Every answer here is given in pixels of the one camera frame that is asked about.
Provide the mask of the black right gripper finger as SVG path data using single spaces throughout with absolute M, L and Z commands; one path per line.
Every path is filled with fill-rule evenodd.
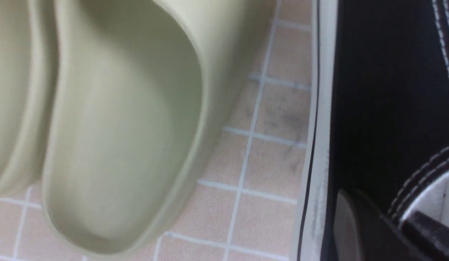
M 449 227 L 420 211 L 400 226 L 357 190 L 339 190 L 333 236 L 339 261 L 449 261 Z

